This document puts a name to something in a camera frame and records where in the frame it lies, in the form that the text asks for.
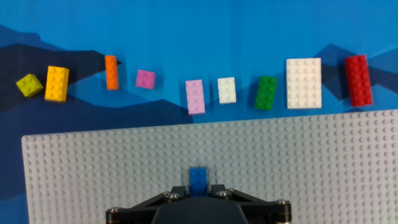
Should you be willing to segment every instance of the white lego brick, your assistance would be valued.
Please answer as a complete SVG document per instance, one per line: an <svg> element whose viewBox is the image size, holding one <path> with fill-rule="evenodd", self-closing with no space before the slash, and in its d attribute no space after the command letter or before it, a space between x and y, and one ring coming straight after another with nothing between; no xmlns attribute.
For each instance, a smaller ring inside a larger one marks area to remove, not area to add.
<svg viewBox="0 0 398 224"><path fill-rule="evenodd" d="M398 110L24 136L29 223L104 223L197 166L292 223L398 223L397 140Z"/></svg>
<svg viewBox="0 0 398 224"><path fill-rule="evenodd" d="M218 96L220 104L236 103L235 78L218 79Z"/></svg>
<svg viewBox="0 0 398 224"><path fill-rule="evenodd" d="M300 58L286 61L288 109L321 108L321 59Z"/></svg>

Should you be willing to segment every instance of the light pink lego brick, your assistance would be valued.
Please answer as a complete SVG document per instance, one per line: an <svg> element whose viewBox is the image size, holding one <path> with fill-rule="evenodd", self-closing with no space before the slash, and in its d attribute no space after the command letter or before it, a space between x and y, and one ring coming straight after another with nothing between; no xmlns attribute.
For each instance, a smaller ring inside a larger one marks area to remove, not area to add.
<svg viewBox="0 0 398 224"><path fill-rule="evenodd" d="M188 114L204 114L206 112L205 98L201 80L186 81L185 88L187 89Z"/></svg>
<svg viewBox="0 0 398 224"><path fill-rule="evenodd" d="M155 88L156 75L154 72L138 70L136 87L153 90Z"/></svg>

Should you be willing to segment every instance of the green lego brick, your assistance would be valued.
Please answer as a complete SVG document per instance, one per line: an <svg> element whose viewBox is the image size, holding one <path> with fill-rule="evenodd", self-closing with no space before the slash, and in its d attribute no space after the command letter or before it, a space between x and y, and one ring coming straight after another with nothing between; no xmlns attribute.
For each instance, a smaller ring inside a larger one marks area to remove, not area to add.
<svg viewBox="0 0 398 224"><path fill-rule="evenodd" d="M28 74L17 83L18 88L25 97L32 97L43 89L42 84L35 75Z"/></svg>
<svg viewBox="0 0 398 224"><path fill-rule="evenodd" d="M271 110L274 104L274 96L277 79L267 76L260 78L259 90L257 91L256 104L257 109Z"/></svg>

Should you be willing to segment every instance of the screw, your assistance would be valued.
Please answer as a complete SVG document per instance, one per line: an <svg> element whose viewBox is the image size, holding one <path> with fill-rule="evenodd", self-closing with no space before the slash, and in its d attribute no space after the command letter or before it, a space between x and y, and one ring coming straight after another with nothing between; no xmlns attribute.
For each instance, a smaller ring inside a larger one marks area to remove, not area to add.
<svg viewBox="0 0 398 224"><path fill-rule="evenodd" d="M285 199L277 199L277 200L275 200L274 202L275 202L276 204L278 204L278 205L286 205L286 204L289 204L289 203L290 203L290 201L285 200Z"/></svg>
<svg viewBox="0 0 398 224"><path fill-rule="evenodd" d="M108 211L111 213L117 213L117 212L120 212L121 210L123 210L122 207L112 207L112 208L108 209Z"/></svg>
<svg viewBox="0 0 398 224"><path fill-rule="evenodd" d="M220 190L219 192L217 192L217 196L219 196L219 197L227 197L227 196L229 196L231 193L229 193L228 191L226 191L226 190Z"/></svg>
<svg viewBox="0 0 398 224"><path fill-rule="evenodd" d="M166 197L171 200L176 200L176 199L179 199L181 197L181 195L178 193L170 193L170 194L166 195Z"/></svg>

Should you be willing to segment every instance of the yellow lego brick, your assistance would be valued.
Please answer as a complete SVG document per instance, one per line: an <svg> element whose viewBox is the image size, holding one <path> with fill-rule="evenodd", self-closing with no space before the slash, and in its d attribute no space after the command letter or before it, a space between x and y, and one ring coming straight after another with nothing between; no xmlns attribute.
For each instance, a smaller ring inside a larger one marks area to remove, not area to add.
<svg viewBox="0 0 398 224"><path fill-rule="evenodd" d="M32 74L28 74L24 78L20 79L16 84L25 97L32 97L43 89L42 84L36 76Z"/></svg>
<svg viewBox="0 0 398 224"><path fill-rule="evenodd" d="M44 99L65 102L67 100L69 69L49 66Z"/></svg>

